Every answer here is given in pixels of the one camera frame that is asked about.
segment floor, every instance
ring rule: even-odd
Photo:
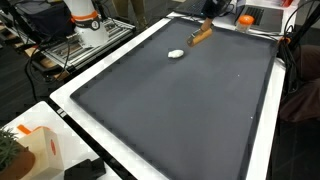
[[[148,0],[146,17],[152,25],[166,16],[178,2],[171,0]],[[111,1],[106,4],[111,16],[115,16]],[[130,19],[135,22],[130,6]],[[308,8],[298,12],[297,25],[302,25]],[[301,44],[320,45],[320,21],[302,39]],[[24,73],[27,57],[17,54],[12,47],[0,49],[0,126],[35,104],[30,83]],[[40,100],[48,101],[50,93],[65,82],[43,85],[35,82]],[[320,180],[320,121],[310,120],[299,124],[280,124],[280,136],[275,136],[271,156],[270,180]]]

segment gray surface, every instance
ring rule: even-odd
[[[189,49],[197,28],[166,26],[72,98],[171,179],[239,179],[273,43],[215,29]]]

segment white table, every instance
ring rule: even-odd
[[[261,5],[261,2],[262,0],[258,0],[256,4]],[[285,8],[283,23],[287,21],[288,17],[295,9],[296,7]],[[169,16],[177,15],[178,14],[176,13],[171,13]],[[101,144],[101,146],[103,146],[139,180],[160,180],[167,178],[88,115],[80,108],[80,106],[71,100],[70,95],[169,21],[169,19],[162,19],[50,95],[50,98],[55,103],[57,103],[71,118],[82,126],[97,142]],[[294,25],[294,21],[295,16],[290,21],[289,25]],[[232,17],[216,18],[213,23],[215,26],[227,29],[235,28]],[[263,180],[266,177],[284,75],[285,68],[283,67],[282,61],[278,59],[272,68],[266,99],[263,105],[260,123],[253,146],[247,180]]]
[[[17,137],[20,138],[24,136],[24,134],[16,128],[20,124],[30,130],[38,126],[46,126],[55,132],[58,136],[65,169],[85,159],[95,160],[99,157],[45,102],[39,102],[5,126],[13,128],[12,132],[17,133]],[[121,180],[107,164],[104,165],[107,173],[101,176],[99,180]],[[63,177],[64,172],[61,172],[53,178],[53,180],[62,180]]]

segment white object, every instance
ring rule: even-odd
[[[73,16],[84,17],[95,11],[91,0],[64,0],[64,2],[67,4]],[[90,20],[90,18],[77,21],[81,22],[87,20]],[[109,33],[100,20],[92,21],[91,27],[92,28],[81,28],[76,26],[75,28],[75,32],[80,36],[80,45],[83,48],[97,47],[108,42]]]
[[[65,169],[68,169],[85,159],[95,160],[99,156],[74,132],[63,119],[54,112],[45,102],[39,102],[5,126],[13,128],[12,132],[17,133],[17,137],[25,136],[16,127],[24,125],[33,130],[38,126],[46,126],[57,134],[62,161]],[[107,173],[98,180],[121,180],[121,178],[105,163]],[[54,177],[52,180],[63,179],[64,172]]]
[[[183,56],[184,52],[182,50],[174,50],[168,53],[169,58],[179,58]]]
[[[282,21],[282,29],[288,20],[291,13],[296,8],[280,8],[284,9],[284,17]],[[177,13],[168,15],[183,16]],[[215,26],[225,29],[234,30],[234,17],[225,16],[217,17],[213,20]],[[296,15],[293,16],[288,25],[294,25]],[[75,77],[72,81],[68,82],[50,95],[50,98],[62,107],[71,118],[85,128],[90,135],[96,139],[102,147],[104,147],[113,157],[115,157],[130,173],[132,173],[139,180],[160,180],[167,179],[163,174],[157,171],[153,166],[148,164],[138,154],[133,152],[122,141],[115,137],[110,131],[103,127],[99,122],[94,120],[87,112],[80,108],[72,99],[70,95],[76,91],[83,84],[88,82],[94,76],[102,72],[108,66],[117,61],[120,57],[124,56],[127,52],[131,51],[134,47],[147,39],[162,26],[167,24],[169,19],[162,19],[155,25],[148,28],[146,31],[139,34],[137,37],[123,45],[121,48],[115,50],[110,55],[103,58],[94,66]],[[266,99],[264,101],[260,123],[258,125],[257,136],[254,141],[252,155],[250,159],[247,180],[265,180],[268,168],[268,162],[271,152],[272,140],[274,135],[275,122],[279,106],[279,100],[282,91],[283,78],[285,70],[281,65],[281,60],[277,59],[273,65],[272,74],[269,80],[269,85],[266,92]]]
[[[59,140],[53,131],[42,127],[17,141],[35,156],[33,168],[22,180],[52,179],[64,171]]]

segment black object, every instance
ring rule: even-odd
[[[106,174],[106,169],[101,158],[92,162],[86,159],[65,170],[64,180],[95,180],[104,174]]]
[[[186,0],[177,6],[174,11],[188,16],[215,18],[224,13],[231,0],[217,0],[215,4],[212,0]]]
[[[245,179],[277,42],[216,27],[190,49],[199,26],[171,20],[71,98],[170,179]]]
[[[43,39],[46,37],[66,37],[74,33],[71,12],[64,2],[22,1],[16,5],[20,15]]]
[[[251,15],[255,19],[254,24],[250,26],[251,29],[272,33],[281,32],[282,9],[247,5],[246,0],[237,0],[235,24],[241,15]]]
[[[99,10],[101,20],[107,20],[108,17],[106,16],[106,13],[104,11],[103,4],[101,4],[101,0],[92,0],[92,2],[94,3],[95,8]]]
[[[21,15],[17,12],[14,5],[12,5],[8,0],[0,1],[0,8],[5,14],[12,15],[13,19],[19,24],[19,28],[33,41],[36,43],[41,42],[41,38],[37,35],[35,31],[33,31],[30,26],[25,22],[25,20],[21,17]],[[13,21],[10,22],[4,16],[0,15],[0,20],[7,26],[12,27]]]
[[[319,18],[320,18],[320,4],[318,4],[316,9],[312,12],[309,18],[301,26],[299,31],[295,33],[294,36],[292,37],[292,40],[289,44],[289,48],[292,52],[298,47],[298,44],[301,38],[306,34],[306,32],[311,28],[311,26],[319,20]]]

